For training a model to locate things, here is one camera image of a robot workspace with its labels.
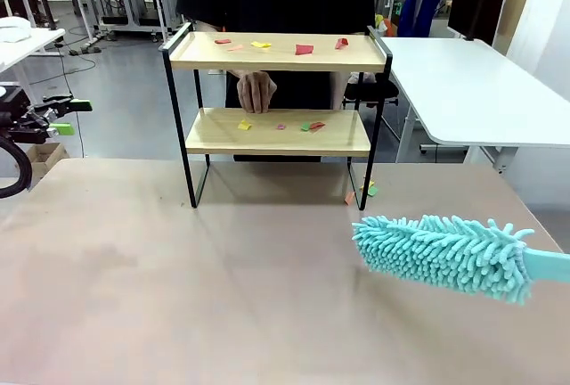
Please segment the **person's right forearm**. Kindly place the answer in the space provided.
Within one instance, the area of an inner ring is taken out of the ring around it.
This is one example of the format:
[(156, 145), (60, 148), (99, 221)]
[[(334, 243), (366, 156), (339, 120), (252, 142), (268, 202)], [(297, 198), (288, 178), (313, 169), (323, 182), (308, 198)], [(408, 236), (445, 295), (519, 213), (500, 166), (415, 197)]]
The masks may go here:
[[(221, 26), (211, 25), (211, 24), (208, 24), (206, 22), (199, 21), (199, 20), (194, 22), (194, 26), (195, 26), (195, 30), (199, 31), (199, 32), (222, 32), (223, 31), (223, 28)], [(248, 72), (246, 72), (245, 70), (227, 70), (227, 73), (232, 74), (233, 76), (235, 76), (238, 79), (244, 79), (248, 75)]]

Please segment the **white side table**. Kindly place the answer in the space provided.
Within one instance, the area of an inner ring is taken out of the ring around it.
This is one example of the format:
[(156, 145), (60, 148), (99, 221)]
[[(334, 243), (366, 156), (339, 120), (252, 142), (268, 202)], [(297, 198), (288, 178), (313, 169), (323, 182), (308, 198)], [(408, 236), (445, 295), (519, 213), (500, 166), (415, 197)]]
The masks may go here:
[(37, 102), (21, 62), (29, 56), (61, 57), (59, 52), (47, 52), (45, 47), (58, 39), (62, 40), (65, 34), (65, 29), (33, 28), (31, 37), (13, 44), (0, 43), (0, 73), (12, 69), (30, 101)]

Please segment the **person's left forearm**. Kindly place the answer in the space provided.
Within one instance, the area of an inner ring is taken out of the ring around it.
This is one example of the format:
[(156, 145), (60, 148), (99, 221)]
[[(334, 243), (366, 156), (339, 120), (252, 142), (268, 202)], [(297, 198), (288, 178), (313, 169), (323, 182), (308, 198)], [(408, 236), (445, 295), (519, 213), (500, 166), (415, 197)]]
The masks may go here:
[(330, 73), (331, 108), (333, 110), (339, 110), (342, 108), (346, 85), (350, 77), (350, 72)]

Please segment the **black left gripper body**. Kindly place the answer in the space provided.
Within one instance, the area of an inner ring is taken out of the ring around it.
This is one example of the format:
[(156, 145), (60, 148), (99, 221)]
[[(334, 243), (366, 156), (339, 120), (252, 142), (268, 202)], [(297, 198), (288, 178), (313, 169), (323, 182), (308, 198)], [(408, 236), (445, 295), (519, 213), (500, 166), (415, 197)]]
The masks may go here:
[(15, 143), (44, 143), (51, 137), (50, 125), (57, 118), (55, 109), (38, 105), (0, 111), (0, 135)]

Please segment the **two-tier wood and black shelf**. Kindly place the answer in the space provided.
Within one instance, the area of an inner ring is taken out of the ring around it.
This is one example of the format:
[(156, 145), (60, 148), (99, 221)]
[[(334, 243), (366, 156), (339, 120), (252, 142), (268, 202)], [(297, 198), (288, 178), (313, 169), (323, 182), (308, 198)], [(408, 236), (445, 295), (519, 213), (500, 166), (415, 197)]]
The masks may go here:
[[(336, 50), (341, 37), (348, 46)], [(229, 38), (227, 45), (215, 44), (216, 39)], [(271, 43), (269, 48), (256, 48), (251, 42)], [(295, 55), (296, 44), (313, 45), (311, 54)], [(236, 45), (239, 51), (227, 52)], [(350, 178), (360, 210), (366, 208), (369, 198), (379, 128), (385, 101), (376, 107), (374, 128), (366, 133), (359, 115), (360, 99), (351, 110), (274, 110), (264, 114), (246, 115), (239, 109), (207, 108), (197, 93), (198, 112), (189, 131), (183, 129), (182, 117), (175, 87), (175, 70), (190, 70), (197, 77), (201, 70), (289, 70), (371, 73), (378, 81), (389, 80), (393, 55), (374, 28), (363, 35), (307, 35), (273, 33), (199, 32), (186, 23), (161, 47), (167, 76), (168, 90), (175, 117), (177, 139), (183, 161), (183, 172), (193, 208), (198, 207), (206, 180), (192, 181), (190, 155), (209, 158), (213, 154), (247, 156), (308, 156), (344, 157), (348, 163), (365, 158), (367, 166), (360, 184)], [(249, 130), (238, 129), (242, 120), (251, 124)], [(304, 123), (323, 122), (317, 130), (302, 131)], [(285, 124), (278, 130), (278, 124)]]

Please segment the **black office chair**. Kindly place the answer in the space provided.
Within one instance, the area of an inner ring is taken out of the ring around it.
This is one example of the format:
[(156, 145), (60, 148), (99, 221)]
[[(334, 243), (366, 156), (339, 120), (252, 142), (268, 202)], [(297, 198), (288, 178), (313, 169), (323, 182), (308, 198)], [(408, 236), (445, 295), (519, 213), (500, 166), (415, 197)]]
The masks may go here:
[(348, 79), (344, 92), (342, 105), (355, 103), (360, 99), (367, 107), (373, 108), (379, 102), (379, 97), (383, 94), (385, 103), (398, 105), (399, 89), (391, 80), (381, 80), (377, 82), (373, 74), (364, 73), (362, 83), (359, 83), (359, 73), (352, 73)]

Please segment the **large white desk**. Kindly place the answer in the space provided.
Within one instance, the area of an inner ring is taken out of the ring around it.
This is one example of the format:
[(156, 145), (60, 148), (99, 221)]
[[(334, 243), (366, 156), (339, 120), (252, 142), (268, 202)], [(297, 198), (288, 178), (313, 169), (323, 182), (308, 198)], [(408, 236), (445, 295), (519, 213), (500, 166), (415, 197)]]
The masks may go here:
[(409, 104), (396, 159), (415, 123), (440, 145), (481, 150), (504, 173), (517, 150), (570, 148), (570, 102), (480, 40), (387, 37)]

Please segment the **open cardboard box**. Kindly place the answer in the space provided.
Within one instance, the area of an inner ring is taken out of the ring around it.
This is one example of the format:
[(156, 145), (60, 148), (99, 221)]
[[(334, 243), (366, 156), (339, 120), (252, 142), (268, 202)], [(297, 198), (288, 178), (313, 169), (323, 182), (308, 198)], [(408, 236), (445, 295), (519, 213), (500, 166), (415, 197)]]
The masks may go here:
[(69, 158), (62, 143), (34, 144), (27, 151), (34, 181), (43, 178), (60, 160)]

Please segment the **white cloth bundle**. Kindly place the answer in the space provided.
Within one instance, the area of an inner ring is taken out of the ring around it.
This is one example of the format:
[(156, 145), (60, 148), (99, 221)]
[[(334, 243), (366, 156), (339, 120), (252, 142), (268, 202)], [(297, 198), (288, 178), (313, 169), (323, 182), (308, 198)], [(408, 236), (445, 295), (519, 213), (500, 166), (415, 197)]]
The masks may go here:
[(30, 38), (31, 34), (28, 20), (18, 16), (0, 18), (0, 43), (17, 43)]

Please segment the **teal chenille duster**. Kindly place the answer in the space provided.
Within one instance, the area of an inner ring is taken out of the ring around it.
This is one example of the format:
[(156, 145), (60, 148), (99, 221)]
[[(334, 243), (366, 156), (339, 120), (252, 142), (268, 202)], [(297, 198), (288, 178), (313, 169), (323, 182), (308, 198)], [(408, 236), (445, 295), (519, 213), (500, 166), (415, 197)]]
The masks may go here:
[(524, 304), (537, 281), (570, 284), (570, 254), (535, 250), (532, 229), (457, 216), (365, 217), (353, 240), (372, 272)]

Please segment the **white panel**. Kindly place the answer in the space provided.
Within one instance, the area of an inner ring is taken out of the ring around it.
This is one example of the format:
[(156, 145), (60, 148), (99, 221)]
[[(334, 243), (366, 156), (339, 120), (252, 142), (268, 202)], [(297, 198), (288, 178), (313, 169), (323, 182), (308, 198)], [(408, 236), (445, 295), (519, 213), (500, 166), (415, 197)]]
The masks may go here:
[(570, 102), (570, 0), (526, 0), (507, 56)]

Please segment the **black monitor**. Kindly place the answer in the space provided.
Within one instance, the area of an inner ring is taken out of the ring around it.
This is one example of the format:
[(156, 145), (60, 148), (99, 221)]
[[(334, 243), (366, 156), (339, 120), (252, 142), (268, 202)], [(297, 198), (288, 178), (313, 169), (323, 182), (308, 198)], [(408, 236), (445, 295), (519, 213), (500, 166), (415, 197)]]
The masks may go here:
[[(505, 0), (484, 0), (473, 37), (493, 46)], [(471, 29), (479, 0), (452, 0), (448, 28), (463, 37)]]

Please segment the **person's right hand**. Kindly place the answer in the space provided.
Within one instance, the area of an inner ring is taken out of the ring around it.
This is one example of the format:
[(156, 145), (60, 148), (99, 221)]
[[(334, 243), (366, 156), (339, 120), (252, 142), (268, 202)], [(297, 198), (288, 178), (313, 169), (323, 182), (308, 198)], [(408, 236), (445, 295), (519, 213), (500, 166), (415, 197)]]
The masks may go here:
[(277, 85), (265, 71), (235, 70), (240, 106), (248, 113), (266, 113)]

